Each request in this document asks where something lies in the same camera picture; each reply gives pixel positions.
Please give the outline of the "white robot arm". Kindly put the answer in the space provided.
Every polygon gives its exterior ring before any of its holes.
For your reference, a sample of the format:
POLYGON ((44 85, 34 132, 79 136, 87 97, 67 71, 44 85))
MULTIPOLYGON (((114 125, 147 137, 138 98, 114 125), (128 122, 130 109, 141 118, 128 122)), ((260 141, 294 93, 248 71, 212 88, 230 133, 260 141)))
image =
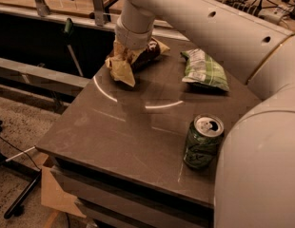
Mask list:
POLYGON ((214 0, 126 0, 118 40, 143 47, 155 17, 261 99, 223 142, 215 228, 295 228, 295 33, 214 0))

